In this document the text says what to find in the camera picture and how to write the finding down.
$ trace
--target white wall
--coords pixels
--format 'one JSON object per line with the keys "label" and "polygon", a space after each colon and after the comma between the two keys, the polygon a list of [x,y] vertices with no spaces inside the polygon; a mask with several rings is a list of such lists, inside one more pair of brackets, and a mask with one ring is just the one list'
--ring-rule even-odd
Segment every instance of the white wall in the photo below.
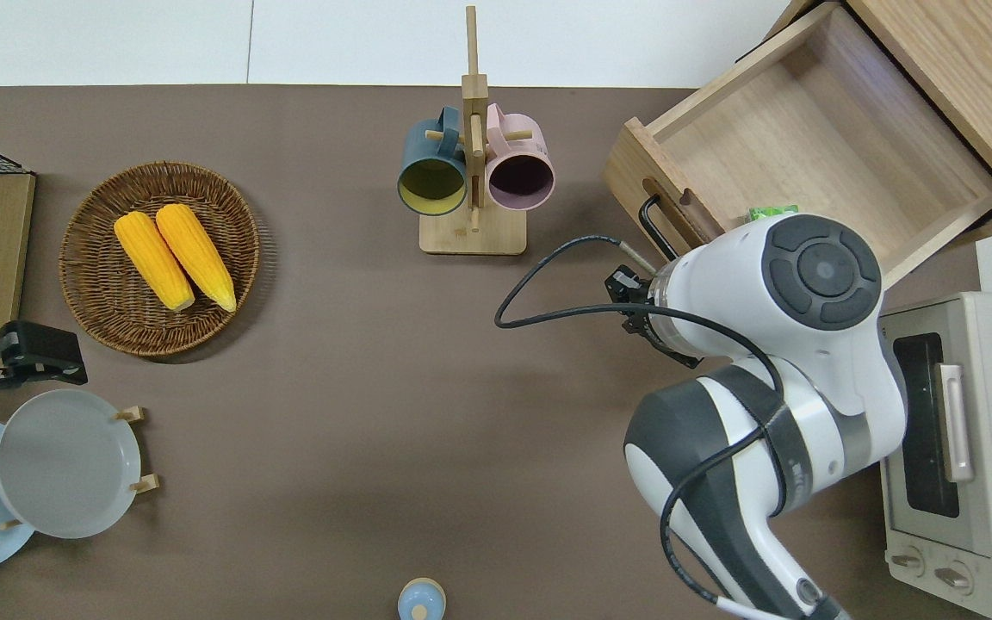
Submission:
{"label": "white wall", "polygon": [[[787,0],[475,0],[492,85],[696,87]],[[0,0],[0,85],[443,84],[466,0]]]}

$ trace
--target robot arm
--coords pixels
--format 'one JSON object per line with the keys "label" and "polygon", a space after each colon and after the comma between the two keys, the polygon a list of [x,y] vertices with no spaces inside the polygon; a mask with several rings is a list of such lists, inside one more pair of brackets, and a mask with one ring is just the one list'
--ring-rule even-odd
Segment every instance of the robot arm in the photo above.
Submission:
{"label": "robot arm", "polygon": [[[731,338],[666,315],[649,319],[678,353],[733,358],[727,368],[647,396],[623,446],[642,497],[733,599],[704,595],[724,610],[849,617],[791,558],[767,519],[901,441],[905,405],[879,344],[881,297],[870,248],[850,229],[812,215],[736,228],[654,279],[650,302],[747,334],[783,377],[780,398],[767,370]],[[690,472],[761,426],[760,440],[691,479],[674,510],[666,506]]]}

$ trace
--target black clip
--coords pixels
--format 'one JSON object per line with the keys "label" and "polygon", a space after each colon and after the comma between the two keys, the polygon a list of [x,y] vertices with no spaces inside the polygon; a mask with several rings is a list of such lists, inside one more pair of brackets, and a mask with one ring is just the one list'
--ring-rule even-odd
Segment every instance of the black clip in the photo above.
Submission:
{"label": "black clip", "polygon": [[[607,289],[607,294],[611,296],[613,303],[644,303],[646,306],[653,306],[653,300],[649,299],[649,282],[644,282],[626,264],[619,264],[617,270],[611,272],[603,282]],[[694,369],[702,362],[699,357],[685,356],[676,350],[668,348],[664,341],[660,340],[657,332],[654,332],[653,325],[649,322],[649,313],[622,313],[626,320],[623,321],[623,329],[626,333],[641,335],[653,345],[653,348],[660,350],[665,356],[684,364],[689,369]]]}

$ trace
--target wicker basket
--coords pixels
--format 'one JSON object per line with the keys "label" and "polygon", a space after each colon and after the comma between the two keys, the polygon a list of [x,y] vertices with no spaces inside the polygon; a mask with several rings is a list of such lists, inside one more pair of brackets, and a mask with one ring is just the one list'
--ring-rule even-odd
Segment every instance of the wicker basket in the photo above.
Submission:
{"label": "wicker basket", "polygon": [[193,209],[216,244],[244,305],[259,270],[259,231],[244,197],[220,174],[201,166],[157,161],[102,182],[79,205],[59,248],[59,283],[75,320],[111,349],[141,357],[170,356],[202,344],[232,321],[194,289],[193,306],[166,309],[133,267],[114,235],[129,211],[154,216],[163,205]]}

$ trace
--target corn cob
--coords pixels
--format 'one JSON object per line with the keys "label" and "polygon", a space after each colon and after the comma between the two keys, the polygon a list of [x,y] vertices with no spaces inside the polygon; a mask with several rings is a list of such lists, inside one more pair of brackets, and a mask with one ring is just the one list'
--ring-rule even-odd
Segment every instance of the corn cob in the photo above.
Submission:
{"label": "corn cob", "polygon": [[158,235],[151,217],[141,211],[122,215],[114,223],[114,234],[163,306],[177,313],[194,302],[186,276]]}
{"label": "corn cob", "polygon": [[220,260],[216,246],[205,233],[194,212],[184,204],[169,204],[155,214],[158,231],[183,270],[201,292],[229,313],[236,311],[236,293],[232,276]]}

